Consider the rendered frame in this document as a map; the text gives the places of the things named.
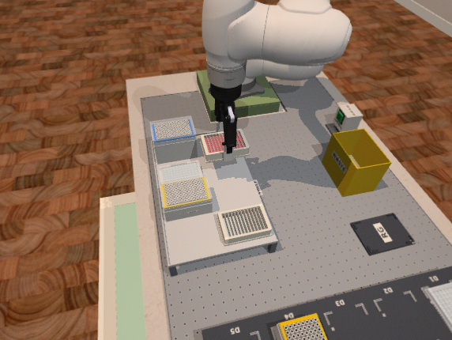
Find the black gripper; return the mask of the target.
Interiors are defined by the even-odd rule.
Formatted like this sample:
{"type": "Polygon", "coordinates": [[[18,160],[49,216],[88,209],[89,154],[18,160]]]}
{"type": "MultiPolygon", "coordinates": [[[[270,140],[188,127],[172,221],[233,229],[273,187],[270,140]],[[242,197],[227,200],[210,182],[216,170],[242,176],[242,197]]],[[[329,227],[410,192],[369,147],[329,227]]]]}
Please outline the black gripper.
{"type": "Polygon", "coordinates": [[[224,132],[224,161],[233,161],[236,147],[238,115],[235,115],[235,100],[241,95],[242,84],[230,89],[216,87],[210,83],[210,92],[215,99],[216,132],[224,132]]]}

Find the white flat shelf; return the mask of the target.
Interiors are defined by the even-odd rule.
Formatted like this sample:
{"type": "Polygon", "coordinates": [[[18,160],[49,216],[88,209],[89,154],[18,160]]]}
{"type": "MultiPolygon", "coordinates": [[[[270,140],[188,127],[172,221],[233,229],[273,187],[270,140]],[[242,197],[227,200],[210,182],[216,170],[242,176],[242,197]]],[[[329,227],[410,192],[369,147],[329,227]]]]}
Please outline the white flat shelf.
{"type": "Polygon", "coordinates": [[[216,131],[196,134],[197,158],[163,164],[157,164],[153,141],[151,141],[160,213],[164,230],[164,242],[171,277],[177,276],[175,267],[179,265],[265,245],[268,245],[269,253],[274,253],[277,248],[278,239],[270,221],[272,236],[224,246],[217,221],[217,213],[262,204],[259,195],[263,195],[263,193],[258,181],[252,179],[244,157],[233,158],[233,161],[205,162],[200,143],[200,135],[211,133],[216,133],[216,131]],[[206,174],[209,183],[213,197],[213,212],[174,221],[166,221],[160,194],[160,175],[158,168],[160,166],[197,160],[201,166],[202,174],[206,174]]]}

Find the yellow tip rack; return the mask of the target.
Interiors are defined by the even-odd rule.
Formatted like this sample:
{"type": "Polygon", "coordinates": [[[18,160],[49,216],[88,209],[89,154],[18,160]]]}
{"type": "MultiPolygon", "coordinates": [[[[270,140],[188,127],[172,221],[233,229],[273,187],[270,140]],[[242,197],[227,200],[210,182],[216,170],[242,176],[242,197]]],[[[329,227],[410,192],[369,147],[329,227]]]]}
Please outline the yellow tip rack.
{"type": "Polygon", "coordinates": [[[317,313],[278,323],[277,340],[327,340],[317,313]]]}

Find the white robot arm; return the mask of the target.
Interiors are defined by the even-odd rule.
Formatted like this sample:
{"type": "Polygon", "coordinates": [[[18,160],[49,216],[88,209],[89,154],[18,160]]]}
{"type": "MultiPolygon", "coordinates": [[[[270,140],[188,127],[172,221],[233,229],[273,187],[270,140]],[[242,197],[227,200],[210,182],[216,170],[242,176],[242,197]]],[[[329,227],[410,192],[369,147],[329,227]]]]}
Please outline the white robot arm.
{"type": "Polygon", "coordinates": [[[203,1],[209,82],[224,89],[242,84],[238,99],[265,92],[256,77],[316,77],[344,54],[351,34],[350,20],[332,9],[330,0],[279,0],[276,6],[255,0],[203,1]]]}

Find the cream trough reservoir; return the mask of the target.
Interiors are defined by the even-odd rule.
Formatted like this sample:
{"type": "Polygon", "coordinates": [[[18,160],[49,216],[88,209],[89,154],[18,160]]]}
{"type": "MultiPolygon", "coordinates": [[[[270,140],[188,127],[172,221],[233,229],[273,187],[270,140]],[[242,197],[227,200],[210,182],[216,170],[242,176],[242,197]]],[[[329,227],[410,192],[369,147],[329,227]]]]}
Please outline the cream trough reservoir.
{"type": "Polygon", "coordinates": [[[224,246],[272,236],[262,204],[217,213],[224,246]]]}

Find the dark grey square pad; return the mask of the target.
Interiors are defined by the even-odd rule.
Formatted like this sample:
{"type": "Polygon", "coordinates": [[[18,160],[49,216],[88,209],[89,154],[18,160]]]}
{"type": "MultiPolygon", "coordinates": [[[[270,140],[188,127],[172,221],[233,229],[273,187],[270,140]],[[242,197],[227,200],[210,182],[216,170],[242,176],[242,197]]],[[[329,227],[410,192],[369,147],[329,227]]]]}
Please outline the dark grey square pad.
{"type": "Polygon", "coordinates": [[[350,223],[369,255],[415,244],[394,213],[350,223]]]}

